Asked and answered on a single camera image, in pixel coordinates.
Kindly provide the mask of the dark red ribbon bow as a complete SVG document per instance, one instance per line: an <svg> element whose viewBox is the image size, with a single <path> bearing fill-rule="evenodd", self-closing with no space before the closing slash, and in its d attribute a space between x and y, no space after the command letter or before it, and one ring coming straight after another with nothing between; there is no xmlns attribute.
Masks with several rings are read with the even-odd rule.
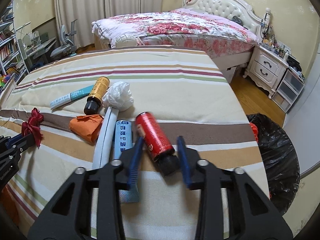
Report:
<svg viewBox="0 0 320 240"><path fill-rule="evenodd" d="M31 116L27 122L23 122L21 134L25 137L29 134L34 136L35 145L39 148L41 141L43 139L43 134L41 133L40 124L44 121L43 114L37 108L33 108L31 111Z"/></svg>

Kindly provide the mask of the white grey tube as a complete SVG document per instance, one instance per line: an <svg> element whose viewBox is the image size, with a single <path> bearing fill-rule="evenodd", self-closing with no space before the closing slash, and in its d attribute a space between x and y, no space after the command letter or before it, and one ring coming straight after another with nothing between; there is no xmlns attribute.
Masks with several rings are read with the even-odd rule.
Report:
<svg viewBox="0 0 320 240"><path fill-rule="evenodd" d="M119 110L113 107L107 109L94 149L93 170L101 168L109 162L118 113Z"/></svg>

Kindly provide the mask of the light blue tube package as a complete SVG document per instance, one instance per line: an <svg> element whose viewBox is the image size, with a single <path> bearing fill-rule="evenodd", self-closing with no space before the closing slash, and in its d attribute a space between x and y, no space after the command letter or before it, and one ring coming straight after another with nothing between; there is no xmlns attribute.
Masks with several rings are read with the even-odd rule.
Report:
<svg viewBox="0 0 320 240"><path fill-rule="evenodd" d="M115 126L114 134L114 159L119 159L122 152L133 147L132 124L130 121L118 120ZM119 190L119 199L121 203L139 202L138 187L135 184L129 191Z"/></svg>

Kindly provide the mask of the orange paper wrapper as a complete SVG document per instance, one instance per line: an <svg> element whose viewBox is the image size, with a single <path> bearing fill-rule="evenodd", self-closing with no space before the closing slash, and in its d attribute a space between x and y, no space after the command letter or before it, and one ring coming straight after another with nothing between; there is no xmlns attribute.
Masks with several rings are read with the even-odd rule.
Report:
<svg viewBox="0 0 320 240"><path fill-rule="evenodd" d="M85 141L94 144L99 136L104 118L99 114L83 115L69 122L69 129Z"/></svg>

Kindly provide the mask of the red honeycomb foam net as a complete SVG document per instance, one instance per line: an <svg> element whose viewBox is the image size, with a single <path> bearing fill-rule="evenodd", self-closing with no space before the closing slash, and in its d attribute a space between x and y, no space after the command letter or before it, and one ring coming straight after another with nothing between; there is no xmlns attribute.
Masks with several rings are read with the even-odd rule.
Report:
<svg viewBox="0 0 320 240"><path fill-rule="evenodd" d="M252 129L252 132L254 134L254 138L256 140L256 142L258 143L259 142L259 138L258 138L258 134L259 134L259 131L258 131L258 128L255 124L253 124L252 122L249 123L250 124L250 127Z"/></svg>

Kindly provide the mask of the white plastic bag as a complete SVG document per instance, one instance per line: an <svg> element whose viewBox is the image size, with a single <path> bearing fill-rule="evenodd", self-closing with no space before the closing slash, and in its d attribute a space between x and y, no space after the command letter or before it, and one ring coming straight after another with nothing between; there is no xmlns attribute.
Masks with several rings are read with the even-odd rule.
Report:
<svg viewBox="0 0 320 240"><path fill-rule="evenodd" d="M104 108L113 107L123 112L133 106L134 98L130 90L130 84L119 81L111 85L102 98Z"/></svg>

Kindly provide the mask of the orange label dark bottle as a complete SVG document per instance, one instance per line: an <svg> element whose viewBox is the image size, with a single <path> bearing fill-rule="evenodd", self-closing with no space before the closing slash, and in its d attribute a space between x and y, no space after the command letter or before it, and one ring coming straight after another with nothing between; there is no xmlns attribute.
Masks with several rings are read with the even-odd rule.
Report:
<svg viewBox="0 0 320 240"><path fill-rule="evenodd" d="M102 76L99 77L99 79L97 79L87 98L86 105L84 107L84 113L86 115L94 115L98 113L102 104L102 98L107 92L109 86L110 81L107 77Z"/></svg>

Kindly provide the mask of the white teal long box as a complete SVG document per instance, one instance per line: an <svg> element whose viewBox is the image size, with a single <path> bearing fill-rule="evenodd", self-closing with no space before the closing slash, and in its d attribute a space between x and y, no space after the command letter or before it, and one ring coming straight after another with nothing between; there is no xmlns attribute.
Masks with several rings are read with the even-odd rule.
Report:
<svg viewBox="0 0 320 240"><path fill-rule="evenodd" d="M92 89L93 89L93 85L73 91L67 95L64 95L58 99L55 99L50 102L50 109L53 110L63 105L66 105L72 101L86 97L90 94Z"/></svg>

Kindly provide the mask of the black-bagged trash bin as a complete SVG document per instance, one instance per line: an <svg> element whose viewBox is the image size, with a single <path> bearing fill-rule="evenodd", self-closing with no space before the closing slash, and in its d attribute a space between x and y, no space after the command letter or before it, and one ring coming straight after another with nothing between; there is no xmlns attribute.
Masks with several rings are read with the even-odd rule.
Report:
<svg viewBox="0 0 320 240"><path fill-rule="evenodd" d="M268 116L247 116L258 130L258 147L264 163L270 200L284 215L291 206L300 182L296 150L286 132Z"/></svg>

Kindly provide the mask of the striped bed sheet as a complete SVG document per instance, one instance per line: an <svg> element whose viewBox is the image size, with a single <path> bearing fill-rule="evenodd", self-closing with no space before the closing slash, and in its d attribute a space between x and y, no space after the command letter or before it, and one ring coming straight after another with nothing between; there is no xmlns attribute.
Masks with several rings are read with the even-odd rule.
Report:
<svg viewBox="0 0 320 240"><path fill-rule="evenodd" d="M22 154L19 172L7 186L24 235L70 174L92 167L94 145L69 130L69 122L83 115L86 99L54 111L50 103L102 76L130 84L134 103L118 119L134 121L150 112L172 144L182 136L202 158L226 170L242 167L269 192L247 116L206 53L169 46L85 53L31 72L1 107L2 135L18 134L34 108L44 116L41 146Z"/></svg>

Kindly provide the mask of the white under-bed storage box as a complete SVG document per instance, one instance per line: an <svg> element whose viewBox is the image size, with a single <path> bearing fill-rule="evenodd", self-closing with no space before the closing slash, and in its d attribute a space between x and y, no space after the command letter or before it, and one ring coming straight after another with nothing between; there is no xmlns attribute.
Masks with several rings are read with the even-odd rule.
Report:
<svg viewBox="0 0 320 240"><path fill-rule="evenodd" d="M227 82L231 83L235 71L236 71L236 66L221 70L221 73L223 74L223 76L227 80Z"/></svg>

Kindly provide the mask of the white two-drawer nightstand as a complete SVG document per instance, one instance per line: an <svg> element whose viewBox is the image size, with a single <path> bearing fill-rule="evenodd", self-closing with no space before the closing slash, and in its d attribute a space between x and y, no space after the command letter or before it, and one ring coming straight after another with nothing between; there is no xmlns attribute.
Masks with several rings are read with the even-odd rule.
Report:
<svg viewBox="0 0 320 240"><path fill-rule="evenodd" d="M242 77L250 77L256 86L268 91L268 98L272 99L288 67L284 59L263 46L256 45Z"/></svg>

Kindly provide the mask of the clear plastic drawer unit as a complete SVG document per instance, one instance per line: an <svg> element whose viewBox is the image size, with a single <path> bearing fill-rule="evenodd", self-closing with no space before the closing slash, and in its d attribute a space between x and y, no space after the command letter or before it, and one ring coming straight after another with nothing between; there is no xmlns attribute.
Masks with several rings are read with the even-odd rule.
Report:
<svg viewBox="0 0 320 240"><path fill-rule="evenodd" d="M289 67L276 88L271 100L284 113L287 113L300 96L304 86L305 83L302 74Z"/></svg>

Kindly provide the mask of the floral pink quilt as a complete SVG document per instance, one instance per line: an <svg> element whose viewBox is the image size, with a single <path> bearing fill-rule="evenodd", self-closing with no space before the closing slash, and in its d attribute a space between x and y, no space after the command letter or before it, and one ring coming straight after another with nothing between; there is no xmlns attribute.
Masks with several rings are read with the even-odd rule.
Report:
<svg viewBox="0 0 320 240"><path fill-rule="evenodd" d="M227 18L183 8L104 18L92 22L92 33L112 48L122 37L132 37L139 46L199 49L212 59L244 53L258 44L253 32Z"/></svg>

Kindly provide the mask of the beige curtains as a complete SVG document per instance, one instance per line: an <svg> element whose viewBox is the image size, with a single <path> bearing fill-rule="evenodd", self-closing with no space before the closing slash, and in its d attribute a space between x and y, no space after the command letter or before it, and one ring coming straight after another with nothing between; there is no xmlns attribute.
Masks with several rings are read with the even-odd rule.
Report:
<svg viewBox="0 0 320 240"><path fill-rule="evenodd" d="M76 21L75 45L84 47L94 42L92 22L111 16L139 12L159 12L162 0L54 0L57 28Z"/></svg>

